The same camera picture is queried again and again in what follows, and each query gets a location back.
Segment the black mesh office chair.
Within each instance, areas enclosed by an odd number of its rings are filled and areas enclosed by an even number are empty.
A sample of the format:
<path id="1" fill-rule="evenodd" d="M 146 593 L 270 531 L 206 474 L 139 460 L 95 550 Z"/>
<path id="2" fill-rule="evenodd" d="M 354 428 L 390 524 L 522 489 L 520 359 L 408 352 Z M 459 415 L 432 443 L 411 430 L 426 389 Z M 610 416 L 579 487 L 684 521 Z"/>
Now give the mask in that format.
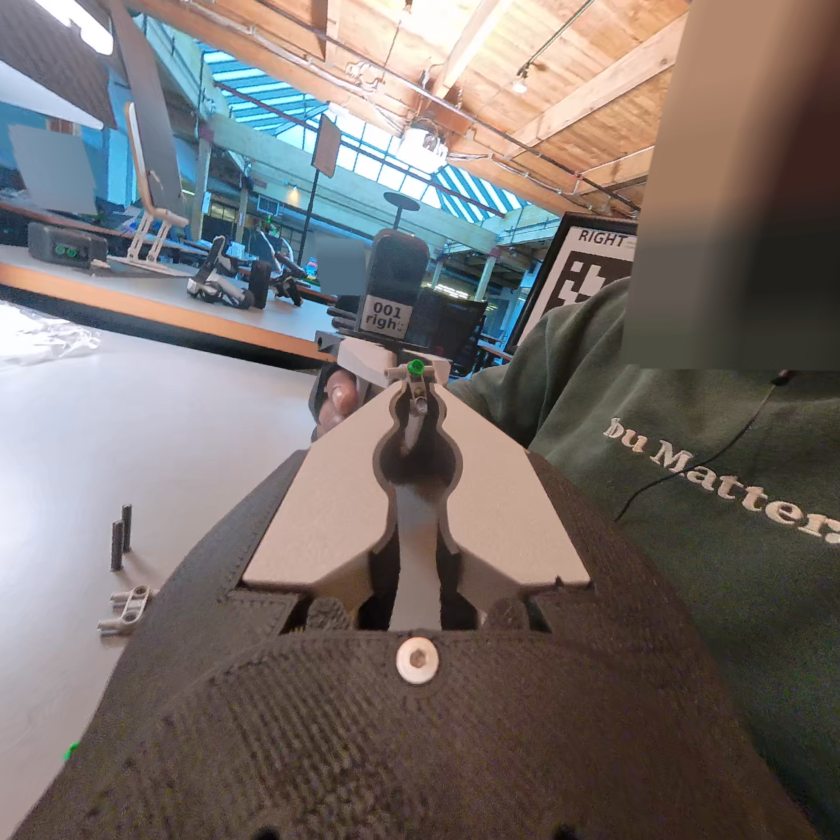
<path id="1" fill-rule="evenodd" d="M 447 359 L 452 366 L 450 377 L 467 377 L 476 363 L 486 310 L 485 301 L 455 299 L 423 288 L 405 341 Z"/>

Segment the grey case with green buttons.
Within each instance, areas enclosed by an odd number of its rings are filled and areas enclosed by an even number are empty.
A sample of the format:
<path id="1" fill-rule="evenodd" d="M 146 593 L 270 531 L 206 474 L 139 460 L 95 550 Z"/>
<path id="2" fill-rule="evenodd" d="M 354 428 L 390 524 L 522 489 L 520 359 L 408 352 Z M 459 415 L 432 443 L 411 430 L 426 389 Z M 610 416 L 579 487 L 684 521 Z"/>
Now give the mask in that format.
<path id="1" fill-rule="evenodd" d="M 68 227 L 29 222 L 28 254 L 36 260 L 82 270 L 109 270 L 108 240 Z"/>

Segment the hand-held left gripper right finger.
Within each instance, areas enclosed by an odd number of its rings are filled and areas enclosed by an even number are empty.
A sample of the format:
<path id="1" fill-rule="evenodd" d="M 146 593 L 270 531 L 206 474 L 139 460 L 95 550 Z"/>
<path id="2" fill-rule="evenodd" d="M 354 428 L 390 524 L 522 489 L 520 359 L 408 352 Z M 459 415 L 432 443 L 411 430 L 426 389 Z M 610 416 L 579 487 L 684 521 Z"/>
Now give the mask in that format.
<path id="1" fill-rule="evenodd" d="M 455 457 L 440 528 L 460 556 L 458 591 L 488 613 L 501 599 L 591 577 L 528 453 L 440 385 L 437 434 Z"/>

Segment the black round floor lamp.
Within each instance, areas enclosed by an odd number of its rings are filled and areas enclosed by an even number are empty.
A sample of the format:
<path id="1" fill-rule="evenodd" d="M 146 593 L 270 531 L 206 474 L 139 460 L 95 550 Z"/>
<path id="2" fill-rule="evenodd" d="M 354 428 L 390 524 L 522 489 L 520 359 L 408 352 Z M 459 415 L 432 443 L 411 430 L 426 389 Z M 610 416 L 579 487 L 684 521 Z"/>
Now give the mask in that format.
<path id="1" fill-rule="evenodd" d="M 395 208 L 395 217 L 392 225 L 393 230 L 398 230 L 404 213 L 415 213 L 420 210 L 420 203 L 400 192 L 386 191 L 384 199 Z"/>

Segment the black and white robot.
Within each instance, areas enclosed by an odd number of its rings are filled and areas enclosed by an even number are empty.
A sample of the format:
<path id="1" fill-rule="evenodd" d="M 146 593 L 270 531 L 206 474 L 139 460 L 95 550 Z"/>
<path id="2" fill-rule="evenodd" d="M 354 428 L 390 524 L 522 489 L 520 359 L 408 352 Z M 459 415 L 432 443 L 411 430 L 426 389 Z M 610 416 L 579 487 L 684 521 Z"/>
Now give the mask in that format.
<path id="1" fill-rule="evenodd" d="M 256 230 L 250 244 L 249 253 L 254 259 L 248 266 L 246 287 L 234 282 L 242 263 L 228 250 L 225 236 L 213 239 L 204 262 L 186 282 L 190 297 L 206 302 L 221 301 L 240 310 L 263 310 L 272 291 L 276 297 L 290 299 L 296 307 L 302 305 L 298 281 L 306 280 L 308 275 L 294 262 L 285 239 L 268 234 L 262 227 Z"/>

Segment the grey monitor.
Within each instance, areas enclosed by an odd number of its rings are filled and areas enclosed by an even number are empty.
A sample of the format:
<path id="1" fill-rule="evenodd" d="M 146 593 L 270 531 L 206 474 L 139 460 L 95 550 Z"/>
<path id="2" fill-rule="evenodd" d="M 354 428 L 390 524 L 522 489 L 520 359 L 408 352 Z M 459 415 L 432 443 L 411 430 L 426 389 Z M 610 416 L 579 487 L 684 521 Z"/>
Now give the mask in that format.
<path id="1" fill-rule="evenodd" d="M 107 1 L 122 63 L 128 74 L 153 205 L 184 216 L 175 142 L 155 54 L 121 1 Z"/>

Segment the crumpled clear plastic bag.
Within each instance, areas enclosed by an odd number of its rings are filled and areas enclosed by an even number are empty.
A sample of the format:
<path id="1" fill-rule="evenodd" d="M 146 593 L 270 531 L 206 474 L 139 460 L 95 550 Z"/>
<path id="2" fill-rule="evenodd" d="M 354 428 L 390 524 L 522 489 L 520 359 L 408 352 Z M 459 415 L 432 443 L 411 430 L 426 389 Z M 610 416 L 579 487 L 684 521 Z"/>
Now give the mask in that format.
<path id="1" fill-rule="evenodd" d="M 96 352 L 99 331 L 15 303 L 1 302 L 1 372 Z"/>

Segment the grey connector with green pin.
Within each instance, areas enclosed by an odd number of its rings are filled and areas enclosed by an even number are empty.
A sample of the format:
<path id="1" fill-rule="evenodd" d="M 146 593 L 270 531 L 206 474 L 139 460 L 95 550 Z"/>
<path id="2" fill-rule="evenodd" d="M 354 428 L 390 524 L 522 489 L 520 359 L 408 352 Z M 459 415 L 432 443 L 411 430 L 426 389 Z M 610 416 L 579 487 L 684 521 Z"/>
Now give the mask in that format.
<path id="1" fill-rule="evenodd" d="M 385 371 L 387 383 L 401 383 L 409 398 L 409 415 L 425 418 L 428 414 L 429 384 L 435 382 L 435 371 L 422 359 L 413 359 Z"/>

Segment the person's right hand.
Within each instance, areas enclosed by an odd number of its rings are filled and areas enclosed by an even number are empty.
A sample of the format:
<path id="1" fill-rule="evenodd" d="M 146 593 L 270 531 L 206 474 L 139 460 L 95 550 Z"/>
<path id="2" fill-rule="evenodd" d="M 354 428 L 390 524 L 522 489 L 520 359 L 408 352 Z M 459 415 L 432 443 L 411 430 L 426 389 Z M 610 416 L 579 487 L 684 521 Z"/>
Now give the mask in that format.
<path id="1" fill-rule="evenodd" d="M 313 384 L 308 405 L 316 424 L 311 434 L 311 441 L 315 442 L 358 409 L 356 377 L 336 363 L 325 364 Z"/>

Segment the plain grey lego connector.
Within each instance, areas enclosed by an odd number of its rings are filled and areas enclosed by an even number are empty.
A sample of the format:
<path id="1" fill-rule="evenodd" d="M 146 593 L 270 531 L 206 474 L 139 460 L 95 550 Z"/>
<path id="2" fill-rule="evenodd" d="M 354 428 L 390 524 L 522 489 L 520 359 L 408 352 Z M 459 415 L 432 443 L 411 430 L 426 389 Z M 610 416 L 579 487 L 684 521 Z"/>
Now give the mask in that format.
<path id="1" fill-rule="evenodd" d="M 98 623 L 97 630 L 103 637 L 129 636 L 141 623 L 148 607 L 159 591 L 142 584 L 131 590 L 114 592 L 110 596 L 113 615 Z"/>

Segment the pendant ceiling lamp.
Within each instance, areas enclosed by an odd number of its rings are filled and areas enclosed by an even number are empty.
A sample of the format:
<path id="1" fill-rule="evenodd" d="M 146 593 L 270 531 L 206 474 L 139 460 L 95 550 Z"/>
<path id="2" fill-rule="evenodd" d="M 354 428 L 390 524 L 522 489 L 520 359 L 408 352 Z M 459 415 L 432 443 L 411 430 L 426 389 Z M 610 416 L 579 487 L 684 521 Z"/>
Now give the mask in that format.
<path id="1" fill-rule="evenodd" d="M 421 172 L 436 173 L 448 162 L 445 131 L 431 119 L 415 119 L 405 129 L 392 155 Z"/>

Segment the wooden edged table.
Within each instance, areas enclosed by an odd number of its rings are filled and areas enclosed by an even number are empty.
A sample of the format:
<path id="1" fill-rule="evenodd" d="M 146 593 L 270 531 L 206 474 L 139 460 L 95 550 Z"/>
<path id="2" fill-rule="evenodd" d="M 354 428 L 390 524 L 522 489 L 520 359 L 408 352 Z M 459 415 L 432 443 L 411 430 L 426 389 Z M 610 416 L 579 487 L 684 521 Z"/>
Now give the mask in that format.
<path id="1" fill-rule="evenodd" d="M 264 309 L 239 310 L 189 297 L 182 277 L 133 269 L 91 275 L 47 264 L 25 247 L 9 245 L 1 247 L 1 280 L 4 291 L 36 296 L 32 308 L 73 304 L 97 314 L 153 322 L 308 361 L 333 359 L 317 342 L 318 333 L 332 331 L 331 318 L 320 302 L 304 301 L 297 308 L 285 298 L 269 297 Z"/>

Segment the person's green sweatshirt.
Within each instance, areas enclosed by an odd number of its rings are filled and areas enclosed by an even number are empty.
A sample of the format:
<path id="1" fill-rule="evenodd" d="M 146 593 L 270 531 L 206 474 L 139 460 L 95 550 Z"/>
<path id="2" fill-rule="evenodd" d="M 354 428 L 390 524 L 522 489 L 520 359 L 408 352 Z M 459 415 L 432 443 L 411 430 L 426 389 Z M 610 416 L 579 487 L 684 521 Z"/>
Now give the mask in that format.
<path id="1" fill-rule="evenodd" d="M 530 448 L 668 577 L 765 761 L 838 838 L 838 373 L 641 369 L 623 315 Z"/>

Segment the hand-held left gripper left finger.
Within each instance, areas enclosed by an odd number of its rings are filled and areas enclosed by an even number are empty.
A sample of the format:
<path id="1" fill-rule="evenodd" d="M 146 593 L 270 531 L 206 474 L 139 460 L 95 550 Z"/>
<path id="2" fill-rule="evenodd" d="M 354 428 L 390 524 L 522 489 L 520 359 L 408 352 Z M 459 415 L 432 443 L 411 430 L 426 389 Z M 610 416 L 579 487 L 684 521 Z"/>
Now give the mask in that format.
<path id="1" fill-rule="evenodd" d="M 382 457 L 400 430 L 393 384 L 310 446 L 240 579 L 259 594 L 333 597 L 389 627 L 400 577 L 396 491 Z"/>

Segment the sign on black pole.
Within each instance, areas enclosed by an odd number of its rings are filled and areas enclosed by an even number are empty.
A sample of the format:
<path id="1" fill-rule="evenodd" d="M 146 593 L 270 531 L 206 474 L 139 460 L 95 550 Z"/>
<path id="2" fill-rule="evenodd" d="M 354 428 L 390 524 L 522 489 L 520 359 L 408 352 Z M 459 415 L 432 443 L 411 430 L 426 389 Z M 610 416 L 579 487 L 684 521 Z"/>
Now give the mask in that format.
<path id="1" fill-rule="evenodd" d="M 329 179 L 333 178 L 338 162 L 341 141 L 342 133 L 340 128 L 334 121 L 329 119 L 326 112 L 322 113 L 311 158 L 311 166 L 314 169 L 314 176 L 311 184 L 307 212 L 301 232 L 301 243 L 299 248 L 299 257 L 301 259 L 304 256 L 308 240 L 308 231 L 312 219 L 314 199 L 319 186 L 319 177 L 324 175 Z"/>

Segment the black framed marker board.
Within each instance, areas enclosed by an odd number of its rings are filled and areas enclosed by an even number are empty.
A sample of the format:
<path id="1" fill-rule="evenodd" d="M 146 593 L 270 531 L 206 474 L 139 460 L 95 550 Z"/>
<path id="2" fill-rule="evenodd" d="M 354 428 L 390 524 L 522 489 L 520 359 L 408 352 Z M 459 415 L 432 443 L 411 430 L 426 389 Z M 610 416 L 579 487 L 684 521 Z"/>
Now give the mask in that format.
<path id="1" fill-rule="evenodd" d="M 513 354 L 549 310 L 587 301 L 632 273 L 637 221 L 565 213 L 512 325 L 504 348 Z"/>

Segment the person's right forearm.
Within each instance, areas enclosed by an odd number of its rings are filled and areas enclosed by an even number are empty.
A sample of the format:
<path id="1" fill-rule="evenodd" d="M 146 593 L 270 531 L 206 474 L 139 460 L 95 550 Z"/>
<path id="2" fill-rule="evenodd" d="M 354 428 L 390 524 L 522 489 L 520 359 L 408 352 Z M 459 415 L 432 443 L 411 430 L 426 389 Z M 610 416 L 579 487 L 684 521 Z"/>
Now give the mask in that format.
<path id="1" fill-rule="evenodd" d="M 629 278 L 587 301 L 549 310 L 507 364 L 448 385 L 448 391 L 501 432 L 528 447 L 587 354 L 623 315 Z"/>

